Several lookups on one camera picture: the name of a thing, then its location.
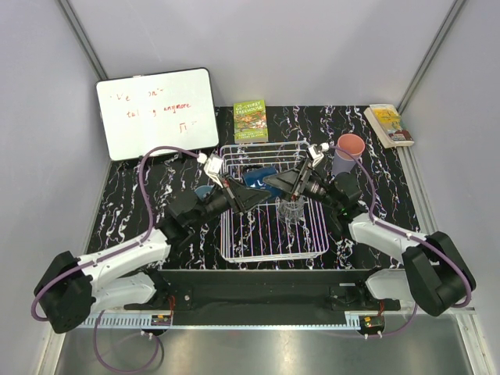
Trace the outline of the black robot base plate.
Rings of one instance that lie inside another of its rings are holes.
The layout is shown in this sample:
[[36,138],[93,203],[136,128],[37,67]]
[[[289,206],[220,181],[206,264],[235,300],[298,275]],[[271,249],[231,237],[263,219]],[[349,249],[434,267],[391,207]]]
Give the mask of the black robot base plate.
[[155,296],[127,310],[173,308],[183,326],[284,326],[346,323],[346,312],[398,311],[367,290],[371,270],[153,270]]

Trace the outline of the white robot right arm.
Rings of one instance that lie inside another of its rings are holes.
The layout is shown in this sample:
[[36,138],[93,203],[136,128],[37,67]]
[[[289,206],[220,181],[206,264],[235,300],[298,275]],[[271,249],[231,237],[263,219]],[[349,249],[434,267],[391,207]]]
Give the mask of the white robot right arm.
[[476,281],[452,239],[440,231],[421,234],[376,217],[361,205],[362,192],[350,173],[339,173],[327,183],[309,162],[302,162],[263,180],[287,200],[304,196],[330,208],[336,236],[375,248],[403,265],[374,271],[355,289],[362,309],[393,299],[413,302],[425,313],[440,316],[470,303]]

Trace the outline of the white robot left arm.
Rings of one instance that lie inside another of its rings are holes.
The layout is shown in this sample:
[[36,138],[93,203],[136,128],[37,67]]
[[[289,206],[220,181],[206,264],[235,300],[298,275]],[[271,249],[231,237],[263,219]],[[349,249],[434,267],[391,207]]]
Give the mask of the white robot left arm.
[[34,289],[33,318],[63,334],[100,310],[126,305],[161,309],[169,291],[144,266],[167,259],[204,223],[229,210],[246,213],[270,196],[266,189],[225,177],[204,198],[182,191],[167,206],[163,220],[122,245],[80,257],[69,251],[58,254]]

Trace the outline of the lavender plastic cup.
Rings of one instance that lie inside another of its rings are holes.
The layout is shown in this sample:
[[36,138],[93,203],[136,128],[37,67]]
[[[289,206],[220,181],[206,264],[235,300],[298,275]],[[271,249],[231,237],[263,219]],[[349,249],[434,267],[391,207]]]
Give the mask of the lavender plastic cup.
[[345,153],[335,153],[331,172],[334,176],[339,173],[350,173],[351,170],[357,165],[357,158],[352,158]]

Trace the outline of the dark blue ceramic mug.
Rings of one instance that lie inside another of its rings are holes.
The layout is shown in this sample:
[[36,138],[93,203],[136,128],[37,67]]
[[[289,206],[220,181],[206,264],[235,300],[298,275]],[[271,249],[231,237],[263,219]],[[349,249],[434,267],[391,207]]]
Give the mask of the dark blue ceramic mug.
[[265,177],[275,174],[277,174],[277,170],[272,166],[247,169],[242,174],[242,180],[247,187],[268,191],[270,193],[270,199],[281,198],[283,192],[280,189],[264,182]]

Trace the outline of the light blue plastic cup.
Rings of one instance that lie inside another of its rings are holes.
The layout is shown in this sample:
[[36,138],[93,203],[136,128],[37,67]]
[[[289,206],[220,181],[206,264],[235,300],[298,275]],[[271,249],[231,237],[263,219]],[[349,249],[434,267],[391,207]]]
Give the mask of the light blue plastic cup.
[[213,186],[202,185],[198,186],[195,189],[195,194],[201,199],[204,200],[213,190]]

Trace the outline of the pink plastic cup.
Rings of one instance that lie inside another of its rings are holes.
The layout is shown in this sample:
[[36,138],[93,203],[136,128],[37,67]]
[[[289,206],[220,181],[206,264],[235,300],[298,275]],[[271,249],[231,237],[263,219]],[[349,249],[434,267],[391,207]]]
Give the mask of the pink plastic cup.
[[337,140],[336,154],[349,162],[358,159],[365,150],[364,140],[356,134],[343,134]]

